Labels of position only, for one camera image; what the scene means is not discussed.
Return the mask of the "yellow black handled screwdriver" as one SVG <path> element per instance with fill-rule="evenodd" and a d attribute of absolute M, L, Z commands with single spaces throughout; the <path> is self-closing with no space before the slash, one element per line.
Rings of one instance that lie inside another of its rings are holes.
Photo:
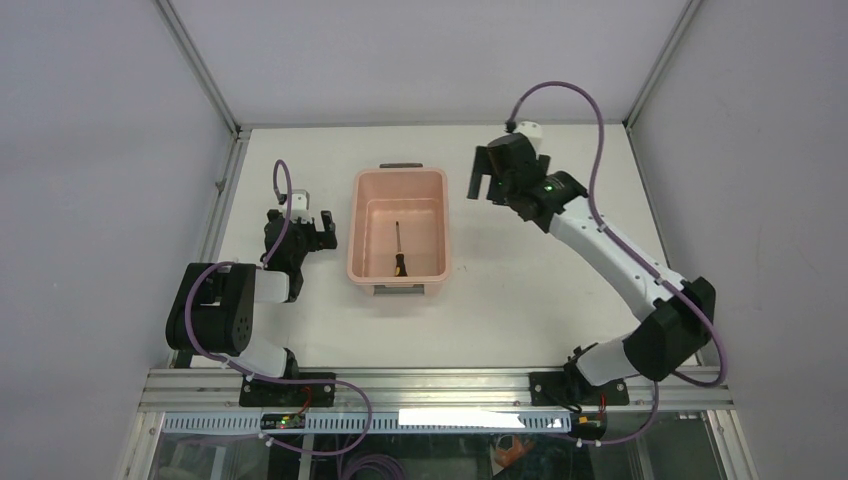
<path fill-rule="evenodd" d="M 395 222 L 396 254 L 395 254 L 395 277 L 407 277 L 408 272 L 405 263 L 405 255 L 402 248 L 402 239 L 399 222 Z"/>

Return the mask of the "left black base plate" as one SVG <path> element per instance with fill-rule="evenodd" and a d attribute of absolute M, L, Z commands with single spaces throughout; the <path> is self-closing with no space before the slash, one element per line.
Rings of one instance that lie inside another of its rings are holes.
<path fill-rule="evenodd" d="M 240 407 L 251 408 L 301 408 L 332 407 L 335 400 L 335 385 L 324 380 L 335 380 L 336 374 L 328 371 L 305 372 L 299 374 L 300 385 L 281 385 L 268 381 L 243 379 L 239 393 Z"/>

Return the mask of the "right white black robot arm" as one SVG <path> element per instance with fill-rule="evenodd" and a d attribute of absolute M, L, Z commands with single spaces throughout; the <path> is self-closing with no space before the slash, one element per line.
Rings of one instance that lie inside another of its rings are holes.
<path fill-rule="evenodd" d="M 702 277 L 685 279 L 617 236 L 593 211 L 588 190 L 564 171 L 549 172 L 549 161 L 522 133 L 499 137 L 476 148 L 468 196 L 478 198 L 483 177 L 490 177 L 489 201 L 574 250 L 639 322 L 619 338 L 574 350 L 563 366 L 565 398 L 582 401 L 631 376 L 664 380 L 711 341 L 715 288 Z"/>

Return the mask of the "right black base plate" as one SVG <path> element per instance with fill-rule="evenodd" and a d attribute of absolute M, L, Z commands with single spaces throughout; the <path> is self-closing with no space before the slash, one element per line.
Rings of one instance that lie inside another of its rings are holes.
<path fill-rule="evenodd" d="M 626 406 L 630 403 L 623 379 L 593 386 L 577 373 L 535 371 L 528 374 L 528 382 L 533 406 L 561 406 L 576 410 L 602 405 Z"/>

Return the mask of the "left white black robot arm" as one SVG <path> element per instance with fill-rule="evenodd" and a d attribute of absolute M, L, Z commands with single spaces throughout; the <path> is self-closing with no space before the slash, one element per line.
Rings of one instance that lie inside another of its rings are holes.
<path fill-rule="evenodd" d="M 338 246 L 332 213 L 321 211 L 320 220 L 317 228 L 314 217 L 297 211 L 286 223 L 284 212 L 271 209 L 264 226 L 266 251 L 258 265 L 225 262 L 198 282 L 213 265 L 188 264 L 166 320 L 169 347 L 193 355 L 205 351 L 250 378 L 298 381 L 295 354 L 254 332 L 254 306 L 298 299 L 307 255 Z"/>

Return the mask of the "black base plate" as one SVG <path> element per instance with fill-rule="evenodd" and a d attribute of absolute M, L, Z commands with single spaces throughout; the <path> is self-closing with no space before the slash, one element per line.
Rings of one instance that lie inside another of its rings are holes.
<path fill-rule="evenodd" d="M 528 382 L 533 406 L 561 406 L 576 410 L 602 405 L 626 406 L 630 403 L 623 379 L 593 386 L 577 373 L 535 371 L 528 374 Z"/>
<path fill-rule="evenodd" d="M 240 407 L 251 408 L 301 408 L 332 407 L 335 400 L 335 385 L 324 380 L 335 380 L 336 374 L 328 371 L 305 372 L 299 374 L 300 385 L 281 385 L 268 381 L 243 379 L 239 393 Z"/>

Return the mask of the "pink plastic bin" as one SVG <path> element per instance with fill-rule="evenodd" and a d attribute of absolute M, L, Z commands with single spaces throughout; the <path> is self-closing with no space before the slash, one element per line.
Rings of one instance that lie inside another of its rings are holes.
<path fill-rule="evenodd" d="M 407 277 L 395 277 L 395 222 Z M 448 181 L 438 168 L 382 164 L 354 180 L 349 279 L 372 296 L 435 296 L 451 273 Z"/>

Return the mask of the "aluminium front rail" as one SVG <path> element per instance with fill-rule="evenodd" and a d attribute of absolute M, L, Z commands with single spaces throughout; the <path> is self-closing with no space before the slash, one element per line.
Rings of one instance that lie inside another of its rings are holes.
<path fill-rule="evenodd" d="M 344 368 L 337 379 L 362 389 L 376 411 L 418 407 L 495 410 L 529 408 L 541 388 L 530 383 L 529 368 Z M 152 369 L 140 412 L 218 412 L 240 408 L 242 375 L 221 368 Z M 659 384 L 662 411 L 733 410 L 725 385 L 699 388 L 671 376 Z"/>

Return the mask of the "orange object under table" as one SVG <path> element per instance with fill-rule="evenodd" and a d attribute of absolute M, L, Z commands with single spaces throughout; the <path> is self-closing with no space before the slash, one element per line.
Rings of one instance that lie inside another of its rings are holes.
<path fill-rule="evenodd" d="M 507 468 L 525 457 L 535 447 L 535 442 L 526 436 L 504 435 L 493 444 L 493 462 L 501 468 Z"/>

